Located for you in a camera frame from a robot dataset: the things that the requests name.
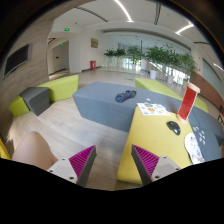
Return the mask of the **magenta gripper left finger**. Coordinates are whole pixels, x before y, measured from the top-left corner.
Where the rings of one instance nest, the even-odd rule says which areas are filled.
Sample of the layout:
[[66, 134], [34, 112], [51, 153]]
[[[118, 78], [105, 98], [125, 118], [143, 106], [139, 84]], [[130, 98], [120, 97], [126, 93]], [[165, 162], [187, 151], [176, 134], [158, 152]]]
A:
[[48, 172], [85, 187], [96, 155], [96, 146], [90, 146], [70, 158], [58, 160]]

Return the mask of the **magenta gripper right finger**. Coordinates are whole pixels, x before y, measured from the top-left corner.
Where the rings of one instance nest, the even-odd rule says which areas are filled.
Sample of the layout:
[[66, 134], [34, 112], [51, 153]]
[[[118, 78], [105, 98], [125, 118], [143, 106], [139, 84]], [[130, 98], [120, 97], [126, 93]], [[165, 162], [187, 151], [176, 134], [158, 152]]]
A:
[[159, 157], [136, 145], [132, 146], [131, 155], [144, 185], [180, 170], [180, 167], [169, 157]]

